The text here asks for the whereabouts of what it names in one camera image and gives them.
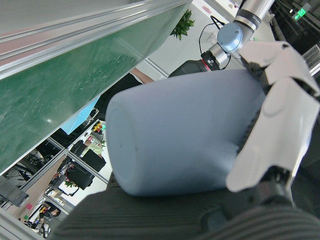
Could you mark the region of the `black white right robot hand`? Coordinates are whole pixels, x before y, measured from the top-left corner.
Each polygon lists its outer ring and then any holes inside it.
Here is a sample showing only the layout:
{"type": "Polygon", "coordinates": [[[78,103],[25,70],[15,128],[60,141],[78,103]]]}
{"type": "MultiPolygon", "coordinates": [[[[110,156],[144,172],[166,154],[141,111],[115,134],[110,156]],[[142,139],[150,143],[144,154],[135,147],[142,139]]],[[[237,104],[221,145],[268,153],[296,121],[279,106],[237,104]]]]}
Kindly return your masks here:
{"type": "Polygon", "coordinates": [[[116,94],[106,111],[112,181],[52,240],[317,240],[291,183],[320,111],[286,42],[248,42],[243,69],[180,75],[116,94]]]}

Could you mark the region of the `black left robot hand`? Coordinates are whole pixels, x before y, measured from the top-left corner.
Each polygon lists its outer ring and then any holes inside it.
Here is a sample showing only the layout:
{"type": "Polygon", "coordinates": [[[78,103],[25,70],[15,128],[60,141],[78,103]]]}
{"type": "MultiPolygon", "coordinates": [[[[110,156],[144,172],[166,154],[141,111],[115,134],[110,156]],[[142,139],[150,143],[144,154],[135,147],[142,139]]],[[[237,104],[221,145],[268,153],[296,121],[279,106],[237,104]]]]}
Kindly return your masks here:
{"type": "Polygon", "coordinates": [[[201,60],[187,60],[176,70],[174,70],[168,77],[188,75],[200,72],[207,72],[206,65],[201,60]]]}

